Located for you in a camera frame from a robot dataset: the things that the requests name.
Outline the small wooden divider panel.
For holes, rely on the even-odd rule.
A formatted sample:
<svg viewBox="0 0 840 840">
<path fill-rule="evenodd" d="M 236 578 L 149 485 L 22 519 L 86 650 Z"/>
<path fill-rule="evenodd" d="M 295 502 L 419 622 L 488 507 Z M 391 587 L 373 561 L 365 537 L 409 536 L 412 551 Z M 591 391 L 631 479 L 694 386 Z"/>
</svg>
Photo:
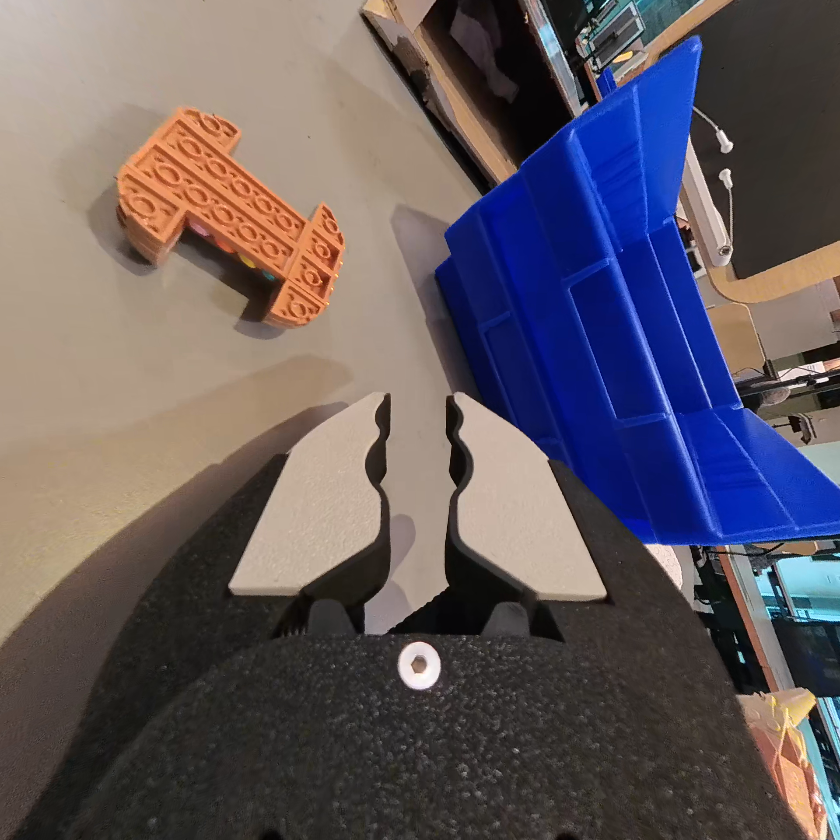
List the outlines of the small wooden divider panel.
<svg viewBox="0 0 840 840">
<path fill-rule="evenodd" d="M 707 308 L 707 315 L 730 374 L 761 374 L 767 357 L 749 307 L 728 302 Z"/>
</svg>

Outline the brown brick-built toy animal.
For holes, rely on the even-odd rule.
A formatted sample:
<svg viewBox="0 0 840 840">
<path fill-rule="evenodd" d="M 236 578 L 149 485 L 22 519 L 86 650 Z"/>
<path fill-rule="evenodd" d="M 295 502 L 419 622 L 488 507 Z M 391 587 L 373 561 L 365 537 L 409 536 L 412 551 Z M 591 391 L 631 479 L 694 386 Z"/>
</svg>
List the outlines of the brown brick-built toy animal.
<svg viewBox="0 0 840 840">
<path fill-rule="evenodd" d="M 240 138 L 215 113 L 175 110 L 119 169 L 118 220 L 156 267 L 191 229 L 268 280 L 263 322 L 301 328 L 329 307 L 345 238 L 328 205 L 304 217 L 242 167 Z"/>
</svg>

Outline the cardboard box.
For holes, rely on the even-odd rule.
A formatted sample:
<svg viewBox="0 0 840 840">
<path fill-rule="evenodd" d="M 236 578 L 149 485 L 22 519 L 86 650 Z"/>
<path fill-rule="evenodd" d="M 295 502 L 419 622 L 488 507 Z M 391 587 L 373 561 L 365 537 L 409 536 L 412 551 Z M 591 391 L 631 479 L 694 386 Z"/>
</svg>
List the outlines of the cardboard box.
<svg viewBox="0 0 840 840">
<path fill-rule="evenodd" d="M 363 2 L 419 100 L 489 184 L 587 109 L 543 2 Z"/>
</svg>

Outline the white metal frame rail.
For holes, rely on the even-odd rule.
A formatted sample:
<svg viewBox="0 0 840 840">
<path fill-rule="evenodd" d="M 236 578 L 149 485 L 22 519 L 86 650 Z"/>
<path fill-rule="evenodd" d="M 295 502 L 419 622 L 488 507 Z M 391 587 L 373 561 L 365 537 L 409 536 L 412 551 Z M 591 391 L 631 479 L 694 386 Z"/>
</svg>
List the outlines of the white metal frame rail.
<svg viewBox="0 0 840 840">
<path fill-rule="evenodd" d="M 732 222 L 725 222 L 714 204 L 691 140 L 687 141 L 679 200 L 687 213 L 704 265 L 713 268 L 729 266 L 733 253 Z"/>
</svg>

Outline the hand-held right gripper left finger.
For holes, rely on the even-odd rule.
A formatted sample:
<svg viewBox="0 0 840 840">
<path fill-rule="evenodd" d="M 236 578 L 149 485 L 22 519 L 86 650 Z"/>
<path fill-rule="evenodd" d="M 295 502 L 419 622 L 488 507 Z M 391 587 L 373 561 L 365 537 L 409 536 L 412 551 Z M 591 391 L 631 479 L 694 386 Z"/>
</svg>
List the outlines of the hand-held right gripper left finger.
<svg viewBox="0 0 840 840">
<path fill-rule="evenodd" d="M 234 595 L 372 597 L 384 586 L 390 432 L 391 396 L 374 392 L 293 446 L 228 584 Z"/>
</svg>

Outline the black wood-edged divider panel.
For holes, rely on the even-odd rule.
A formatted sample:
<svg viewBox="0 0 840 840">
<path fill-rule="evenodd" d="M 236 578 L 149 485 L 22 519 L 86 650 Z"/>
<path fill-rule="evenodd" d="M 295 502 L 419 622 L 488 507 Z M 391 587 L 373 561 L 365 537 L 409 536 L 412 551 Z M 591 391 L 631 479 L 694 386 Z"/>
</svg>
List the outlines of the black wood-edged divider panel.
<svg viewBox="0 0 840 840">
<path fill-rule="evenodd" d="M 728 2 L 694 30 L 696 105 L 733 141 L 719 153 L 702 121 L 692 141 L 715 204 L 733 178 L 733 255 L 710 268 L 730 301 L 771 301 L 838 276 L 839 2 Z"/>
</svg>

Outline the blue plastic bin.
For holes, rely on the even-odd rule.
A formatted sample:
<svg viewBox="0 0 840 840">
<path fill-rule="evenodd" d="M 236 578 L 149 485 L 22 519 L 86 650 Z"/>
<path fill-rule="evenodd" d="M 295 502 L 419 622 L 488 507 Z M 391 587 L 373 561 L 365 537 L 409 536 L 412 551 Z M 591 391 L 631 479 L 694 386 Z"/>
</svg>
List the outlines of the blue plastic bin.
<svg viewBox="0 0 840 840">
<path fill-rule="evenodd" d="M 642 541 L 837 536 L 838 485 L 742 404 L 675 214 L 692 36 L 446 231 L 437 278 L 489 409 Z"/>
</svg>

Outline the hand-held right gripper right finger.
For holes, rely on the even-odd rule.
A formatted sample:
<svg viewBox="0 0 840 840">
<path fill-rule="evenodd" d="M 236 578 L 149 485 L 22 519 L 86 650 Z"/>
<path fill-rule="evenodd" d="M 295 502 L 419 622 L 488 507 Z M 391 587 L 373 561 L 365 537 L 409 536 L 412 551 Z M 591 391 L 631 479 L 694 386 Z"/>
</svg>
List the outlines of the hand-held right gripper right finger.
<svg viewBox="0 0 840 840">
<path fill-rule="evenodd" d="M 522 431 L 457 392 L 447 400 L 447 577 L 487 572 L 514 595 L 601 602 L 606 588 L 546 454 Z"/>
</svg>

